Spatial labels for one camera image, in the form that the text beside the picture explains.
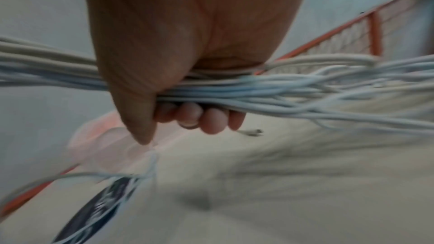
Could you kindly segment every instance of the gray floor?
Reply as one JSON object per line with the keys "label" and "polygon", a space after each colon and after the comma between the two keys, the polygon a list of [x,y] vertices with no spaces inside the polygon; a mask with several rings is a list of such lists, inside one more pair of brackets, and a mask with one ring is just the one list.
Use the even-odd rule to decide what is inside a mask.
{"label": "gray floor", "polygon": [[[305,0],[274,57],[383,1]],[[0,0],[0,4],[1,33],[92,53],[84,0]],[[108,94],[67,89],[0,89],[0,98],[0,195],[67,167],[70,161],[62,146],[74,130],[113,109]]]}

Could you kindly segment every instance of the hand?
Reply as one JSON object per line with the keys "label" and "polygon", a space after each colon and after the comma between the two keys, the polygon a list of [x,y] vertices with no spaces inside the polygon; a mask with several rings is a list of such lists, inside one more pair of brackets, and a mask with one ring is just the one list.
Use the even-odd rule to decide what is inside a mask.
{"label": "hand", "polygon": [[156,122],[177,120],[216,134],[245,114],[194,103],[156,106],[156,94],[194,68],[233,69],[267,61],[301,0],[87,0],[98,67],[138,142]]}

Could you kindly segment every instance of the finger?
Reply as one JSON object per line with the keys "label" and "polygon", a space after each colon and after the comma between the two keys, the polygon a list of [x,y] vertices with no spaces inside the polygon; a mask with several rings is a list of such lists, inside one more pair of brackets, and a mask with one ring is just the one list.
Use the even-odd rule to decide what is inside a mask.
{"label": "finger", "polygon": [[156,122],[153,119],[156,94],[137,97],[116,89],[111,89],[110,92],[122,122],[132,136],[142,145],[149,144],[156,129]]}
{"label": "finger", "polygon": [[201,130],[209,135],[215,135],[222,132],[228,124],[229,111],[218,108],[209,108],[205,110],[199,119]]}
{"label": "finger", "polygon": [[199,119],[203,114],[203,109],[196,103],[183,103],[175,114],[178,123],[187,128],[197,127]]}
{"label": "finger", "polygon": [[178,106],[174,103],[158,103],[154,112],[154,120],[159,123],[168,123],[175,119]]}
{"label": "finger", "polygon": [[245,119],[245,113],[230,111],[228,126],[231,130],[237,131],[243,125]]}

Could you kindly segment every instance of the cable bundle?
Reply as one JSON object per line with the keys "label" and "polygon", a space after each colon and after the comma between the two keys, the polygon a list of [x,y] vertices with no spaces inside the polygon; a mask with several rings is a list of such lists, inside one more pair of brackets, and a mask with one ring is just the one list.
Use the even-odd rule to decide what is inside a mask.
{"label": "cable bundle", "polygon": [[[308,74],[269,74],[291,67],[314,66]],[[434,90],[434,55],[380,62],[376,56],[326,54],[301,56],[243,70],[195,70],[159,101],[214,104],[247,113],[371,124],[354,130],[434,134],[434,123],[414,118],[434,110],[434,103],[387,114],[343,112],[348,100]],[[0,37],[0,86],[60,86],[107,90],[95,60],[52,47]]]}

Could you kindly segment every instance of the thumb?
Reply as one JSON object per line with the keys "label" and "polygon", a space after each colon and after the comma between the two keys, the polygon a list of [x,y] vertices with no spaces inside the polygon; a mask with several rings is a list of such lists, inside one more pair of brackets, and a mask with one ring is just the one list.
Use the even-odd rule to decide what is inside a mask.
{"label": "thumb", "polygon": [[145,92],[138,96],[115,87],[110,88],[110,92],[122,122],[134,139],[142,145],[149,144],[156,130],[153,119],[156,94]]}

